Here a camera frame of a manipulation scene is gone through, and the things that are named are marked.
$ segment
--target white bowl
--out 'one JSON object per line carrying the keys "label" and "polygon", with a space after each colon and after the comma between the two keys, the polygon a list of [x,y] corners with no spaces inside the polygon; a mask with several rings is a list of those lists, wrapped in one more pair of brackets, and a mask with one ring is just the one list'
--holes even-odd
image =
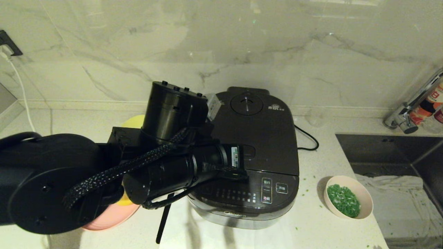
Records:
{"label": "white bowl", "polygon": [[[344,215],[340,212],[331,202],[328,196],[327,189],[329,186],[338,184],[340,187],[348,187],[352,193],[355,194],[357,200],[360,202],[361,208],[360,213],[357,217],[351,218],[349,216]],[[340,218],[349,219],[349,220],[360,220],[364,219],[372,214],[372,210],[374,208],[374,203],[372,202],[372,197],[369,194],[368,190],[357,180],[352,179],[350,177],[344,175],[334,176],[326,183],[325,192],[323,194],[326,202],[326,206],[331,210],[331,212]]]}

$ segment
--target sticker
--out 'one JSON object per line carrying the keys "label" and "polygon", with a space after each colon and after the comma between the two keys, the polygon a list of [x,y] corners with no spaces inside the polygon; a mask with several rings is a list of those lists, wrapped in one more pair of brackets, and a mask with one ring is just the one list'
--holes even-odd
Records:
{"label": "sticker", "polygon": [[208,98],[208,119],[212,121],[217,115],[218,110],[222,106],[222,103],[218,99],[217,95],[215,95],[214,93],[205,94],[205,96],[206,98]]}
{"label": "sticker", "polygon": [[239,162],[238,162],[238,148],[237,147],[231,147],[231,160],[232,160],[232,167],[238,168]]}

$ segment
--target midea logo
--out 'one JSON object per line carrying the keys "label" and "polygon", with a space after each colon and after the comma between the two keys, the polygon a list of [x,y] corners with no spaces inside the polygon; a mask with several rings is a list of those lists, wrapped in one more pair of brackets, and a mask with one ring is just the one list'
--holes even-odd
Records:
{"label": "midea logo", "polygon": [[224,213],[227,214],[227,215],[232,215],[234,217],[246,217],[246,215],[244,215],[244,214],[236,214],[236,213],[233,213],[231,211],[225,211]]}

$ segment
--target kitchen countertop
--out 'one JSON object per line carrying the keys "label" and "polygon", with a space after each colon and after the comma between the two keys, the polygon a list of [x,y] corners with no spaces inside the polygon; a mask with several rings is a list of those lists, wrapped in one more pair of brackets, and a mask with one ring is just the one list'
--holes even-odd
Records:
{"label": "kitchen countertop", "polygon": [[[37,131],[42,135],[75,133],[95,142],[106,142],[111,128],[141,114],[124,111],[31,110]],[[323,201],[325,180],[334,175],[355,178],[336,133],[404,135],[389,130],[381,119],[329,117],[320,128],[305,117],[294,117],[295,124],[320,142],[315,152],[299,151],[300,185],[294,206],[275,225],[263,230],[241,230],[213,224],[199,217],[186,198],[171,206],[161,249],[170,248],[372,248],[387,249],[374,216],[349,221],[333,215]],[[0,137],[29,130],[25,112]],[[411,136],[433,136],[419,129]],[[299,147],[314,144],[297,132]],[[155,243],[163,209],[139,209],[128,221],[114,229],[89,232],[81,229],[51,236],[51,248],[158,248]],[[48,248],[46,238],[17,226],[1,226],[2,248]]]}

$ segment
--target chrome faucet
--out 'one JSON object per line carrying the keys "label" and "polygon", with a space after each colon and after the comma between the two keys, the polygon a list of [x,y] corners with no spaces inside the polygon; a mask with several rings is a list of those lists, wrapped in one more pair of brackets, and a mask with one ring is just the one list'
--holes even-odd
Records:
{"label": "chrome faucet", "polygon": [[438,86],[439,79],[441,78],[443,78],[443,67],[440,68],[408,102],[403,103],[391,113],[391,115],[385,118],[383,124],[389,129],[400,127],[405,134],[410,134],[418,130],[418,127],[412,122],[409,114]]}

